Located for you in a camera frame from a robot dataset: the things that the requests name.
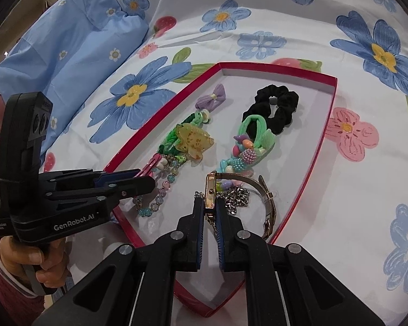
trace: purple pearl bead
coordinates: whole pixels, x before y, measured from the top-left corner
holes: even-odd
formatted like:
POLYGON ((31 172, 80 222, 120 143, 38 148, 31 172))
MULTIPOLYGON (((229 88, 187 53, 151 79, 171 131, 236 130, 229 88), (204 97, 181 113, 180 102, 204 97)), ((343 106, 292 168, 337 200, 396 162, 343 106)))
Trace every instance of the purple pearl bead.
POLYGON ((225 180, 221 184, 222 190, 228 190, 233 187, 233 182, 231 180, 225 180))

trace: orange bead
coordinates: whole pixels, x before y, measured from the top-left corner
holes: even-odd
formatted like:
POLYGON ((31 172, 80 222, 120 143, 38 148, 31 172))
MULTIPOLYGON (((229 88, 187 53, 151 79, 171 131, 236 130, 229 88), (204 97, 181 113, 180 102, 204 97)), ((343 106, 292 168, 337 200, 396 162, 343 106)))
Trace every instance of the orange bead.
POLYGON ((245 149, 253 149, 254 148, 254 144, 249 139, 244 139, 242 141, 242 144, 245 147, 245 149))

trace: person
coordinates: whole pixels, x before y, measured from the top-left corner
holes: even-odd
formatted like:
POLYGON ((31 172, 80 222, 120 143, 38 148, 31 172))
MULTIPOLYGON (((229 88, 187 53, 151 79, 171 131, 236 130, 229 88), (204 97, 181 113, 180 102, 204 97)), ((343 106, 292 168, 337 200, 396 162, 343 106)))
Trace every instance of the person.
POLYGON ((29 326, 44 310, 44 297, 30 289, 23 265, 39 265, 36 278, 48 288, 65 285, 65 238, 50 243, 44 254, 35 246, 26 246, 12 236, 0 240, 0 326, 29 326))

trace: yellow flower center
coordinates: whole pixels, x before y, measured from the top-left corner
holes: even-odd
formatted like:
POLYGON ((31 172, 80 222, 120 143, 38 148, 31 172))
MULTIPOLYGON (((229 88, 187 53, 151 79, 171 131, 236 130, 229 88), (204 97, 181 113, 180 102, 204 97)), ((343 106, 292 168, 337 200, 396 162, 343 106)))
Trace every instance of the yellow flower center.
POLYGON ((381 65, 384 65, 388 68, 391 72, 397 73, 395 66, 396 66, 396 58, 390 52, 386 52, 383 48, 381 48, 378 44, 372 43, 372 51, 375 53, 373 57, 377 62, 381 65))
POLYGON ((342 123, 342 130, 346 133, 352 132, 352 125, 348 123, 342 123))
POLYGON ((135 84, 131 87, 125 95, 118 99, 116 102, 117 106, 132 106, 139 100, 139 96, 147 90, 147 85, 138 85, 135 84))
POLYGON ((216 15, 215 20, 218 22, 225 21, 230 15, 227 12, 220 12, 216 15))

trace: blue fabric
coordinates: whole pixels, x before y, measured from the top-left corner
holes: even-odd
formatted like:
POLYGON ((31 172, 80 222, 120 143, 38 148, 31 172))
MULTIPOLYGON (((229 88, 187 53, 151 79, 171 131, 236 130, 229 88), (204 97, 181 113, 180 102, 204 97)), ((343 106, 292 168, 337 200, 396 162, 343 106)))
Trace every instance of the blue fabric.
POLYGON ((41 155, 94 90, 141 45, 148 24, 117 0, 60 0, 0 63, 0 93, 40 91, 53 102, 41 155))

